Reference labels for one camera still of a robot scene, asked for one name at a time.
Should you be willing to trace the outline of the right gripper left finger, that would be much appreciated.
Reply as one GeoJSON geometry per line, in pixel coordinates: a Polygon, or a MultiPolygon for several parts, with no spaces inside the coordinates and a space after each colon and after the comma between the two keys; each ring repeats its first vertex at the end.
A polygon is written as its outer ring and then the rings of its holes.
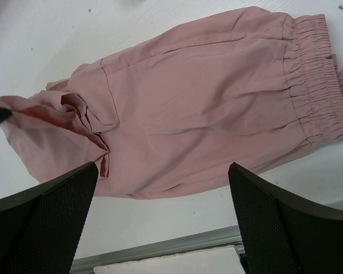
{"type": "Polygon", "coordinates": [[[97,180],[89,162],[0,199],[0,273],[69,273],[97,180]]]}

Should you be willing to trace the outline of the pink trousers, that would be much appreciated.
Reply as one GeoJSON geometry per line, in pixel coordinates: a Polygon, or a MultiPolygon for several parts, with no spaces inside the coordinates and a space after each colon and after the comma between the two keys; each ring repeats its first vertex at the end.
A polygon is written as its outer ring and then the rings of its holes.
{"type": "Polygon", "coordinates": [[[184,23],[79,66],[1,124],[29,174],[88,162],[95,194],[158,199],[228,184],[343,139],[343,70],[323,15],[246,7],[184,23]]]}

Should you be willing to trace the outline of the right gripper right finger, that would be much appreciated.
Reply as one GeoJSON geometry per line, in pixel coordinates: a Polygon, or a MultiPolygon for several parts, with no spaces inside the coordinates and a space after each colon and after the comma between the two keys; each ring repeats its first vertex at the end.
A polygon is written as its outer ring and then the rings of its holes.
{"type": "Polygon", "coordinates": [[[343,211],[269,183],[237,163],[228,171],[249,273],[343,273],[343,211]]]}

